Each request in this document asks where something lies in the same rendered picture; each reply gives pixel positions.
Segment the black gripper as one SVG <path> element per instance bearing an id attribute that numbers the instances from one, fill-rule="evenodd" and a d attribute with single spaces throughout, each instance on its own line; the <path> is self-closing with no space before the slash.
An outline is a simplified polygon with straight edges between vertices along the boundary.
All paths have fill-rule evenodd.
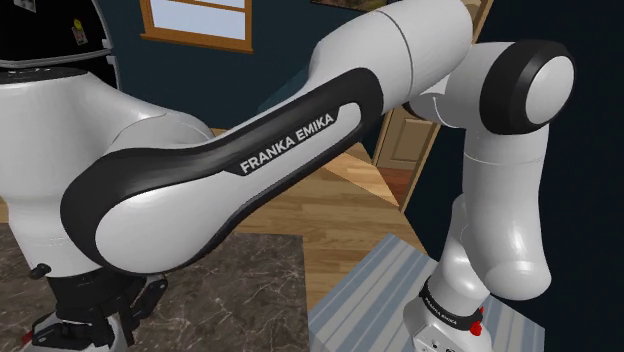
<path id="1" fill-rule="evenodd" d="M 65 320 L 87 320 L 90 308 L 101 308 L 105 316 L 116 312 L 115 299 L 120 296 L 120 322 L 126 343 L 135 343 L 133 332 L 148 318 L 168 287 L 162 274 L 148 277 L 124 274 L 81 274 L 47 278 L 56 298 L 57 316 Z M 45 323 L 33 326 L 32 343 L 69 351 L 87 347 L 113 346 L 115 334 L 108 324 Z"/>

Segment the striped grey robot stand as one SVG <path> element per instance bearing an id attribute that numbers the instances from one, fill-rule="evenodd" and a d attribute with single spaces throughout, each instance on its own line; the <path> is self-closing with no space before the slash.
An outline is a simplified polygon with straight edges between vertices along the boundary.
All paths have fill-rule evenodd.
<path id="1" fill-rule="evenodd" d="M 436 266 L 388 234 L 310 311 L 310 352 L 463 352 L 432 327 L 416 337 L 403 322 Z"/>

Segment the wooden framed window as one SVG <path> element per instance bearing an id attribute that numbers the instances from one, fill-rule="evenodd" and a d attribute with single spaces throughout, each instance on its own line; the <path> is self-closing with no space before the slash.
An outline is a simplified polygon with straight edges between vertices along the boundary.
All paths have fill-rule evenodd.
<path id="1" fill-rule="evenodd" d="M 143 39 L 252 53 L 252 0 L 139 0 Z"/>

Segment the wooden door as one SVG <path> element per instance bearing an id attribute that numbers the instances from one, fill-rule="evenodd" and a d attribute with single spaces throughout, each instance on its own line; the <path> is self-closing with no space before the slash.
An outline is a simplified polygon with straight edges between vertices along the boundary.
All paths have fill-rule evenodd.
<path id="1" fill-rule="evenodd" d="M 440 125 L 414 117 L 399 106 L 386 113 L 372 163 L 404 213 Z"/>

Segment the wall picture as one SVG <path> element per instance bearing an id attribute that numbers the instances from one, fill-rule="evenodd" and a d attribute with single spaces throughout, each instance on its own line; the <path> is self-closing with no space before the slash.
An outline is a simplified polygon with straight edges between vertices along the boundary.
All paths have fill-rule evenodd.
<path id="1" fill-rule="evenodd" d="M 369 12 L 386 6 L 391 0 L 310 0 L 310 2 L 343 9 Z"/>

